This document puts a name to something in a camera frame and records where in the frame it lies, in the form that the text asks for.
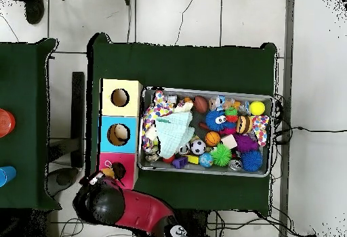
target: green tablecloth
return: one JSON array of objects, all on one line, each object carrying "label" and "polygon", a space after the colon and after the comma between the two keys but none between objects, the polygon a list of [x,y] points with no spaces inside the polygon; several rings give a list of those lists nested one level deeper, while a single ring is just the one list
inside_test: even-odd
[{"label": "green tablecloth", "polygon": [[[276,47],[178,47],[109,43],[96,34],[88,45],[92,86],[91,171],[95,171],[99,80],[138,80],[143,86],[273,95]],[[135,190],[177,209],[247,209],[268,213],[269,176],[234,177],[142,171]]]},{"label": "green tablecloth", "polygon": [[0,188],[1,208],[59,209],[45,192],[47,92],[45,66],[55,39],[37,44],[0,43],[0,108],[16,118],[0,138],[0,167],[16,168],[15,179]]}]

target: gray bin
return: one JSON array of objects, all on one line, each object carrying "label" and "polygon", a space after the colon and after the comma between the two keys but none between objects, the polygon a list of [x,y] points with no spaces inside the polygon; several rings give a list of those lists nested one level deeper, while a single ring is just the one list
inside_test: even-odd
[{"label": "gray bin", "polygon": [[[154,169],[156,171],[174,171],[181,173],[204,173],[204,174],[213,174],[213,175],[238,175],[238,176],[248,176],[248,177],[266,177],[270,173],[271,159],[272,159],[272,136],[274,133],[274,99],[269,95],[249,95],[242,93],[223,93],[215,91],[194,91],[188,89],[171,89],[171,88],[161,88],[165,95],[176,95],[182,100],[184,97],[193,98],[196,95],[200,95],[206,98],[215,98],[218,95],[224,95],[226,98],[233,98],[234,100],[240,101],[241,104],[245,101],[249,103],[254,101],[261,101],[265,104],[265,115],[269,116],[269,124],[267,126],[267,135],[268,139],[266,141],[266,146],[262,148],[263,155],[263,165],[262,167],[255,172],[248,171],[232,171],[228,167],[219,167],[217,165],[212,165],[209,168],[202,167],[201,165],[195,165],[188,163],[181,169],[174,168],[173,165],[164,163],[163,161],[157,160],[155,162],[148,162],[145,159],[145,153],[142,150],[142,124],[143,116],[140,120],[140,132],[138,140],[138,166],[141,169],[150,170]],[[144,88],[142,91],[142,107],[146,110],[150,103],[152,102],[153,95],[156,91],[154,87]],[[192,112],[192,121],[189,124],[190,127],[195,128],[195,134],[198,135],[203,141],[205,141],[205,136],[207,131],[200,128],[199,122],[205,122],[206,114],[198,113],[194,108]]]}]

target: red cup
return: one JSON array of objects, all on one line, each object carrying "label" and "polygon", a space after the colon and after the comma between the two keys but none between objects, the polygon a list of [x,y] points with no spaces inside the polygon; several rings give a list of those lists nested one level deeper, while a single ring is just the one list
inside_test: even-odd
[{"label": "red cup", "polygon": [[14,129],[16,121],[11,112],[0,109],[0,137],[8,135]]}]

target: yellow block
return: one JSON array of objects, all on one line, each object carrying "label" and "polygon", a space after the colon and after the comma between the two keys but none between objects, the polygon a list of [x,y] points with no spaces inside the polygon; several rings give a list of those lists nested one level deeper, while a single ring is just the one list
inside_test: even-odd
[{"label": "yellow block", "polygon": [[199,164],[199,157],[198,156],[187,156],[189,163]]},{"label": "yellow block", "polygon": [[138,117],[141,91],[138,81],[102,79],[102,115]]}]

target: stacked boxes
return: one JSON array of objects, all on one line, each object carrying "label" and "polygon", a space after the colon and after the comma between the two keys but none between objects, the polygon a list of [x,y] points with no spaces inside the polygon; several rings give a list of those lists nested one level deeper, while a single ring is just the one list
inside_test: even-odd
[{"label": "stacked boxes", "polygon": [[133,189],[138,178],[138,122],[142,86],[138,81],[100,80],[101,135],[99,170],[106,161],[121,163],[125,176],[121,188]]}]

